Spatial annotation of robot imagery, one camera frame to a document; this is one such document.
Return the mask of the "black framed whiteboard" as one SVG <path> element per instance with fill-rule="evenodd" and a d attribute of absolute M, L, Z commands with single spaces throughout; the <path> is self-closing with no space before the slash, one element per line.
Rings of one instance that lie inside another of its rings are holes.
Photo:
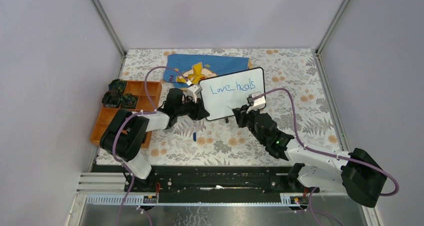
<path fill-rule="evenodd" d="M 248 104 L 249 94 L 266 91 L 261 67 L 204 79 L 199 85 L 202 87 L 203 107 L 210 113 L 205 118 L 207 121 L 232 117 L 234 114 L 227 105 L 239 108 Z"/>

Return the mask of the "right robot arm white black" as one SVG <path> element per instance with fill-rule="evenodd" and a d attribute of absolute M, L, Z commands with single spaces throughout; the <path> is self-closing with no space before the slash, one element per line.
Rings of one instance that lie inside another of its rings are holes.
<path fill-rule="evenodd" d="M 286 179 L 291 191 L 327 187 L 347 193 L 363 206 L 376 206 L 387 176 L 366 151 L 360 148 L 352 152 L 331 151 L 301 146 L 294 136 L 280 131 L 267 113 L 249 111 L 247 105 L 234 108 L 232 112 L 238 127 L 246 127 L 270 156 L 294 163 Z"/>

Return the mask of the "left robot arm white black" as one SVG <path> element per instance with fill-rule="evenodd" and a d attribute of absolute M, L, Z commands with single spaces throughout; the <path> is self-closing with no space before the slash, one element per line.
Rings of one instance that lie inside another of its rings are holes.
<path fill-rule="evenodd" d="M 100 138 L 99 146 L 108 152 L 130 174 L 142 191 L 155 185 L 152 166 L 141 153 L 141 145 L 150 131 L 170 129 L 180 116 L 202 120 L 210 116 L 201 98 L 193 99 L 181 89 L 170 89 L 163 105 L 154 111 L 132 112 L 119 109 Z"/>

